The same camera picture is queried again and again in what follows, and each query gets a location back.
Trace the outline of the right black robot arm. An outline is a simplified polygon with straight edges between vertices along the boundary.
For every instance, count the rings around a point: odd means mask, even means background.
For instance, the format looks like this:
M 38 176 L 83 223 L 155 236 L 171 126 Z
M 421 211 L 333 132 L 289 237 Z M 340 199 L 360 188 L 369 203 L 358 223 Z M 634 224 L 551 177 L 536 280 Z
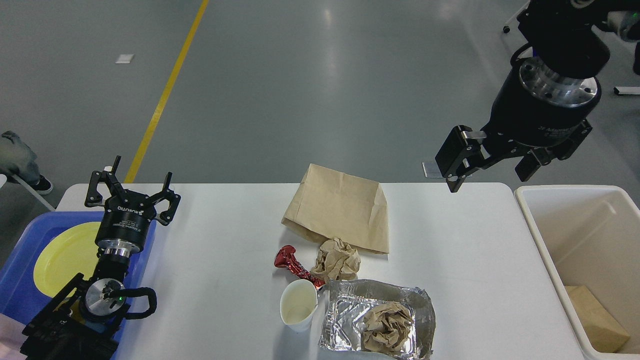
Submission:
M 516 20 L 526 42 L 510 58 L 489 121 L 478 131 L 455 126 L 435 155 L 452 193 L 508 158 L 519 158 L 522 182 L 569 159 L 593 129 L 587 116 L 602 96 L 597 75 L 610 60 L 593 28 L 639 42 L 637 0 L 530 0 Z

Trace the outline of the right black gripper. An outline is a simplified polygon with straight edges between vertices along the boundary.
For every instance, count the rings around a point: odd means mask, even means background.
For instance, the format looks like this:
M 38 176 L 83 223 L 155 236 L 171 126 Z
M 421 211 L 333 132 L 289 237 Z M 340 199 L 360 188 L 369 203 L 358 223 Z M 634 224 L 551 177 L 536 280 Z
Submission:
M 595 77 L 562 76 L 538 56 L 517 59 L 482 131 L 454 126 L 435 155 L 449 191 L 456 193 L 473 173 L 497 164 L 499 155 L 524 155 L 515 166 L 521 182 L 554 159 L 569 159 L 592 132 L 586 117 L 601 96 Z

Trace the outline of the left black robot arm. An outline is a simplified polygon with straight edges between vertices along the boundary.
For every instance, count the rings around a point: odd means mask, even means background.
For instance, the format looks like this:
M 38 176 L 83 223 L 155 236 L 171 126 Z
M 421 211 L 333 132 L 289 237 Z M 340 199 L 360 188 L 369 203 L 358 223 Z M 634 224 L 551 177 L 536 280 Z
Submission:
M 157 294 L 150 287 L 128 288 L 131 257 L 141 253 L 150 226 L 173 221 L 181 196 L 170 188 L 166 174 L 155 194 L 123 187 L 116 177 L 121 157 L 107 170 L 96 170 L 87 185 L 84 204 L 102 207 L 94 243 L 97 264 L 89 279 L 77 273 L 25 326 L 20 353 L 28 360 L 109 360 L 119 343 L 115 335 L 123 321 L 151 316 Z

